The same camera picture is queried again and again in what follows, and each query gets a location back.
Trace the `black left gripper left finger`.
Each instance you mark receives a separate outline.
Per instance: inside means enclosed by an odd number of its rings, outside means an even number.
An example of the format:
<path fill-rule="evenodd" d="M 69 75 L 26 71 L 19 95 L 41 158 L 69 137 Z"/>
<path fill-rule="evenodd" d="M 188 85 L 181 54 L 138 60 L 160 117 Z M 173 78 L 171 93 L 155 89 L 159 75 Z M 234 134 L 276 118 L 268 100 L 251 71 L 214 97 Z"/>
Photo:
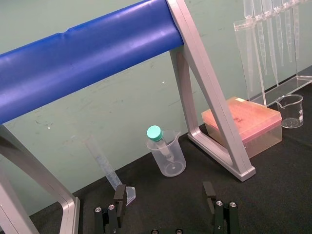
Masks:
<path fill-rule="evenodd" d="M 95 234 L 120 234 L 123 216 L 127 205 L 126 185 L 117 186 L 113 203 L 106 208 L 94 209 Z"/>

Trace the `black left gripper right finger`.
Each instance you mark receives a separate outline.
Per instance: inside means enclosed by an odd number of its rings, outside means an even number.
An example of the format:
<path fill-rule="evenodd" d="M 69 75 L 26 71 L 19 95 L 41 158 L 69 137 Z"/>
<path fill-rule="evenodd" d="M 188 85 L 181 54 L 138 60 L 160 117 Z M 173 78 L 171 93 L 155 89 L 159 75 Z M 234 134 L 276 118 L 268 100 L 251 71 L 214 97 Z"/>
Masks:
<path fill-rule="evenodd" d="M 213 233 L 224 234 L 226 224 L 228 234 L 239 234 L 238 203 L 235 201 L 226 203 L 217 199 L 214 187 L 209 181 L 202 182 L 202 195 L 212 217 Z"/>

